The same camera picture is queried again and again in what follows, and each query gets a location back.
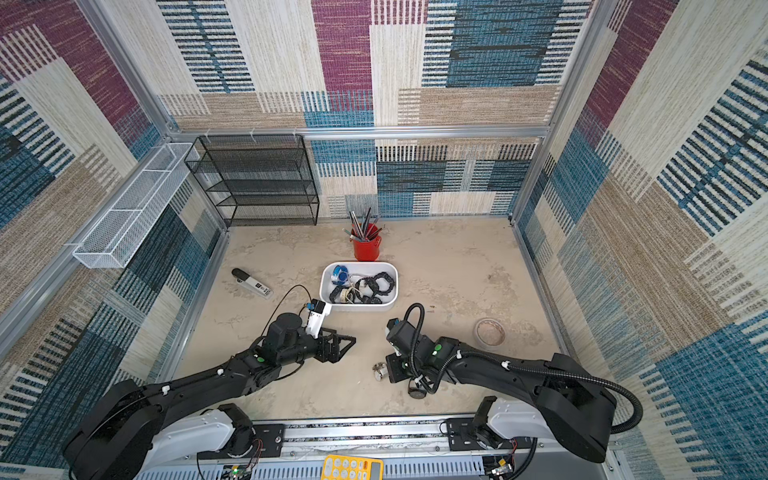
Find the silver metal watch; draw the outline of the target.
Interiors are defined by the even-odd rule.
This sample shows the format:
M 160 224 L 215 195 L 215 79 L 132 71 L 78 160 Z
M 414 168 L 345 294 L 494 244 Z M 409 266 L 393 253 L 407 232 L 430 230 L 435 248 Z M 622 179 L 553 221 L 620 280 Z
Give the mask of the silver metal watch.
M 384 362 L 378 362 L 372 367 L 374 379 L 378 382 L 389 379 L 388 367 Z

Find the dark brown round watch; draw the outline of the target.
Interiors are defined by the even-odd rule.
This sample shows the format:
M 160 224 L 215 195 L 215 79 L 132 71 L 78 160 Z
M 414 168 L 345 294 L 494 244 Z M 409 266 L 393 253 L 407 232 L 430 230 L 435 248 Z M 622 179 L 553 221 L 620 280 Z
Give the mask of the dark brown round watch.
M 424 399 L 428 392 L 414 380 L 410 380 L 407 387 L 408 395 L 416 400 Z

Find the black chunky watch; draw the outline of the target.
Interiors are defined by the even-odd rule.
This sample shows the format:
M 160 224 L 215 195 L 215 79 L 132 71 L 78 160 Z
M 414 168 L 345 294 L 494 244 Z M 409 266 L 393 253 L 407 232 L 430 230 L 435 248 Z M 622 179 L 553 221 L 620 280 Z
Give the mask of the black chunky watch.
M 355 299 L 354 289 L 341 285 L 336 286 L 329 295 L 329 300 L 332 304 L 350 304 L 354 303 Z

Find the white plastic storage box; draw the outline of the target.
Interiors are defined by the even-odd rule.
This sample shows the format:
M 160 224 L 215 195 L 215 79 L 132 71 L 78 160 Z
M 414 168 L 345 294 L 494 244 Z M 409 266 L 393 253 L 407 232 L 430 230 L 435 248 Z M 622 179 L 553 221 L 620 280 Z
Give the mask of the white plastic storage box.
M 368 280 L 370 277 L 380 273 L 387 272 L 396 280 L 396 287 L 392 293 L 388 296 L 376 296 L 369 304 L 354 303 L 350 304 L 332 304 L 329 300 L 331 291 L 336 287 L 331 282 L 331 272 L 335 265 L 345 265 L 349 269 L 350 283 L 345 287 L 353 287 L 353 285 L 361 278 L 366 277 Z M 380 312 L 387 311 L 394 306 L 395 301 L 398 298 L 399 287 L 399 272 L 397 268 L 387 262 L 353 262 L 342 261 L 335 262 L 328 265 L 322 275 L 320 284 L 320 297 L 321 300 L 332 305 L 334 311 L 347 311 L 347 312 Z

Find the blue strap watch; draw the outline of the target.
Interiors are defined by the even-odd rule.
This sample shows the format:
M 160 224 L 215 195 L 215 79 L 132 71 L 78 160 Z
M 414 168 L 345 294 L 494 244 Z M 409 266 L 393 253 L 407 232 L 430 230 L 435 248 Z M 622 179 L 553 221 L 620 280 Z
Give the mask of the blue strap watch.
M 335 286 L 345 286 L 350 283 L 349 269 L 345 265 L 335 265 L 331 272 L 331 282 Z

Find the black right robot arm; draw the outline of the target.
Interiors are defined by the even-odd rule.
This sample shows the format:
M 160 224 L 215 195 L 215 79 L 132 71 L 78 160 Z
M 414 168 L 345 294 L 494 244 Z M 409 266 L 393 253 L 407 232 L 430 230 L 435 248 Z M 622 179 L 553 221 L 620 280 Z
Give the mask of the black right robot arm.
M 413 382 L 425 394 L 436 394 L 444 383 L 474 385 L 495 392 L 478 410 L 476 430 L 481 443 L 520 436 L 501 419 L 503 397 L 534 408 L 531 437 L 551 438 L 575 456 L 593 463 L 605 460 L 611 436 L 635 428 L 644 409 L 627 388 L 587 372 L 572 357 L 556 353 L 549 360 L 524 360 L 485 352 L 458 339 L 431 340 L 420 316 L 411 324 L 394 318 L 386 325 L 393 347 L 387 356 L 393 383 Z

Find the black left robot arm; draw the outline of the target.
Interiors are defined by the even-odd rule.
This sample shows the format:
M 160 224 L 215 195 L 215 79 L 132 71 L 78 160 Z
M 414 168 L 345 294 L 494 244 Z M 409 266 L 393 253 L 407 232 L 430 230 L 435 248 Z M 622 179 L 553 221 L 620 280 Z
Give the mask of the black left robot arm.
M 63 447 L 71 479 L 131 479 L 166 427 L 217 402 L 255 393 L 278 381 L 282 368 L 309 359 L 337 363 L 356 338 L 321 328 L 306 331 L 287 312 L 247 349 L 220 365 L 171 380 L 139 386 L 125 380 L 110 387 L 85 414 Z

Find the white adhesive tape roll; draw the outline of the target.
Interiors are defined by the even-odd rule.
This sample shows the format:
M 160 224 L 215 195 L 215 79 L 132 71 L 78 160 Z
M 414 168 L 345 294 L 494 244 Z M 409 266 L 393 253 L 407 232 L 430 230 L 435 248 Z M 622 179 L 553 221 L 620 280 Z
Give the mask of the white adhesive tape roll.
M 504 326 L 494 318 L 479 319 L 473 328 L 475 339 L 486 349 L 495 349 L 506 340 Z

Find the red metal pen bucket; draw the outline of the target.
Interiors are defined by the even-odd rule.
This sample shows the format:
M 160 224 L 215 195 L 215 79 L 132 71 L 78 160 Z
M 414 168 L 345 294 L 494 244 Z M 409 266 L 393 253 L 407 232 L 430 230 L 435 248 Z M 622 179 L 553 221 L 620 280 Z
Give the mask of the red metal pen bucket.
M 366 234 L 363 241 L 357 237 L 351 238 L 353 255 L 359 262 L 375 262 L 380 256 L 380 228 L 377 225 L 369 225 Z

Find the yellow teach pendant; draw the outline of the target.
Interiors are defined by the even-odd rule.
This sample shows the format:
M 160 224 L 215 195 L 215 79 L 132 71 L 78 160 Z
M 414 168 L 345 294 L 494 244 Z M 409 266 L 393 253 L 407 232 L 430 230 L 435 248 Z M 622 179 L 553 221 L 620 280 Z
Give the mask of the yellow teach pendant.
M 380 459 L 328 455 L 321 467 L 322 480 L 382 480 L 383 476 Z

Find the aluminium front rail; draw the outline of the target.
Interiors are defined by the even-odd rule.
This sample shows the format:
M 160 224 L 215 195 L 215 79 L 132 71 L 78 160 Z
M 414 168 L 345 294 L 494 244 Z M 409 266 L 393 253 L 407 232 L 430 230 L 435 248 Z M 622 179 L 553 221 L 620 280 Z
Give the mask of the aluminium front rail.
M 538 412 L 521 402 L 501 400 L 501 419 L 518 437 L 531 437 L 530 421 Z M 318 460 L 326 455 L 356 455 L 372 457 L 415 457 L 427 454 L 458 455 L 476 452 L 501 453 L 510 450 L 451 451 L 448 439 L 439 433 L 439 425 L 451 417 L 472 417 L 478 420 L 478 411 L 472 415 L 384 416 L 336 419 L 304 419 L 283 421 L 286 425 L 281 461 Z M 241 463 L 246 452 L 246 430 L 255 424 L 233 405 L 222 405 L 204 414 L 187 417 L 162 430 L 152 440 L 155 448 L 140 470 L 149 470 L 171 462 L 201 455 L 217 461 L 237 460 Z M 552 444 L 565 450 L 551 438 L 531 437 L 528 449 L 542 449 Z

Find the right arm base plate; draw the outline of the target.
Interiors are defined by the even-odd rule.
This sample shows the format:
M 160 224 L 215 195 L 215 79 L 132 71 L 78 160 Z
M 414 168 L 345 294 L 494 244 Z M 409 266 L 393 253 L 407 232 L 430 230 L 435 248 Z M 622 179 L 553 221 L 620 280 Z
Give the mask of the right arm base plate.
M 514 446 L 528 449 L 533 444 L 531 437 L 502 438 L 472 417 L 448 418 L 440 423 L 438 429 L 448 439 L 451 451 L 511 450 Z

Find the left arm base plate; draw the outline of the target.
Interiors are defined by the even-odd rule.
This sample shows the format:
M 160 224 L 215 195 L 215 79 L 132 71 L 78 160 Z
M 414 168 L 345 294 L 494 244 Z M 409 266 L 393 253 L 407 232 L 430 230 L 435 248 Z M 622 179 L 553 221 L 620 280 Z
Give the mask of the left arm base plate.
M 281 456 L 286 425 L 283 423 L 255 424 L 246 430 L 246 452 L 243 458 L 278 458 Z

